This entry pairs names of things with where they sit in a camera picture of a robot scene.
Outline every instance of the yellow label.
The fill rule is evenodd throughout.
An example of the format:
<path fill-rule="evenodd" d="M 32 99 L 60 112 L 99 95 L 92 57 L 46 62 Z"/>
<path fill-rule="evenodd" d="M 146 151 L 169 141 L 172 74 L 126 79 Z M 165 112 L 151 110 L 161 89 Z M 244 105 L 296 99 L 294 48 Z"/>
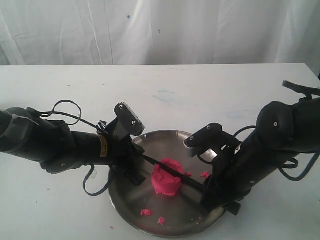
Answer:
<path fill-rule="evenodd" d="M 107 152 L 108 152 L 108 143 L 107 140 L 105 139 L 104 136 L 102 136 L 101 134 L 98 134 L 98 138 L 100 139 L 101 142 L 101 154 L 100 154 L 100 158 L 105 158 L 107 156 Z"/>

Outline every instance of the white backdrop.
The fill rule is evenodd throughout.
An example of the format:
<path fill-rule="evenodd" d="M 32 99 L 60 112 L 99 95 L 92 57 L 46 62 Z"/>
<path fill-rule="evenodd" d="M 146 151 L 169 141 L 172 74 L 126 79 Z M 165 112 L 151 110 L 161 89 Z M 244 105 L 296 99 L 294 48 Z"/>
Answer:
<path fill-rule="evenodd" d="M 0 64 L 319 59 L 320 0 L 0 0 Z"/>

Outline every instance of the white table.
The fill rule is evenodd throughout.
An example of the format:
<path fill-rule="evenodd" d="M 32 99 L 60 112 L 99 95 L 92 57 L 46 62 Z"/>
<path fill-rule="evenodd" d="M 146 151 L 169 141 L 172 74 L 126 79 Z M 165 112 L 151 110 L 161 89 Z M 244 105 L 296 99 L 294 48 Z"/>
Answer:
<path fill-rule="evenodd" d="M 70 99 L 81 106 L 85 120 L 97 123 L 113 120 L 115 104 L 125 101 L 144 123 L 145 133 L 168 129 L 193 133 L 211 122 L 234 133 L 254 125 L 269 102 L 299 100 L 301 95 L 282 87 L 283 80 L 320 86 L 305 64 L 2 66 L 0 109 L 49 111 L 55 102 Z M 77 114 L 70 106 L 61 109 Z M 82 123 L 72 129 L 95 132 Z M 300 157 L 301 168 L 308 158 Z M 151 239 L 122 220 L 108 192 L 98 197 L 85 194 L 82 181 L 88 170 L 49 175 L 35 162 L 1 153 L 0 239 Z M 97 176 L 88 181 L 89 191 L 104 186 L 107 172 L 107 166 L 97 168 Z M 188 239 L 319 238 L 316 163 L 301 182 L 291 182 L 276 171 L 242 201 L 238 216 L 226 213 L 217 224 Z"/>

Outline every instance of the play dough crumb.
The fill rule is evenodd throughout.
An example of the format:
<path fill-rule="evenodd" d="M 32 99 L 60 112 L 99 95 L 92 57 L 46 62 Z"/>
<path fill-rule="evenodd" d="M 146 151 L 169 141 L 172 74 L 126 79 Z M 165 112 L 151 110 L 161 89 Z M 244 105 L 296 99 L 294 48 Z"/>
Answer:
<path fill-rule="evenodd" d="M 183 168 L 181 164 L 171 158 L 164 158 L 161 163 L 183 174 Z M 154 166 L 151 175 L 152 185 L 156 194 L 163 194 L 167 196 L 174 196 L 178 190 L 182 187 L 182 182 L 179 177 L 172 176 L 165 170 L 163 170 L 158 164 Z"/>
<path fill-rule="evenodd" d="M 192 176 L 192 173 L 191 173 L 190 171 L 186 171 L 186 172 L 184 173 L 184 175 L 187 176 L 187 177 L 191 177 L 191 176 Z"/>
<path fill-rule="evenodd" d="M 153 212 L 149 209 L 142 209 L 140 212 L 141 216 L 145 215 L 145 216 L 151 216 L 153 214 Z"/>
<path fill-rule="evenodd" d="M 165 223 L 165 218 L 161 216 L 161 217 L 158 219 L 158 224 L 163 225 L 164 223 Z"/>
<path fill-rule="evenodd" d="M 203 173 L 201 173 L 200 177 L 207 179 L 209 177 L 208 171 L 204 171 Z"/>

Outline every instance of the stainless steel bowl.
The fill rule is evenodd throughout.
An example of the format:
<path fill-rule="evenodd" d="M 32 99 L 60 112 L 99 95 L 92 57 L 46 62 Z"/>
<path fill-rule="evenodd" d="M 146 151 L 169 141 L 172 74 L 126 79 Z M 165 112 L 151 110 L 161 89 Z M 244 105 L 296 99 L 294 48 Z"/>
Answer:
<path fill-rule="evenodd" d="M 191 172 L 193 179 L 203 183 L 200 174 L 204 171 L 211 173 L 212 169 L 197 157 L 189 157 L 183 141 L 190 135 L 182 131 L 162 130 L 141 135 L 133 141 L 143 147 L 145 155 L 151 158 L 177 160 L 184 172 Z M 215 156 L 213 151 L 207 151 L 203 158 L 211 161 Z M 141 186 L 133 186 L 124 177 L 116 176 L 109 188 L 115 209 L 133 227 L 158 237 L 179 238 L 203 232 L 224 214 L 220 207 L 205 215 L 199 206 L 201 195 L 187 186 L 183 186 L 175 196 L 156 194 L 151 182 L 154 166 L 142 158 L 136 164 L 146 177 Z M 153 215 L 141 216 L 142 209 L 152 210 Z M 158 224 L 160 217 L 165 218 L 163 225 Z"/>

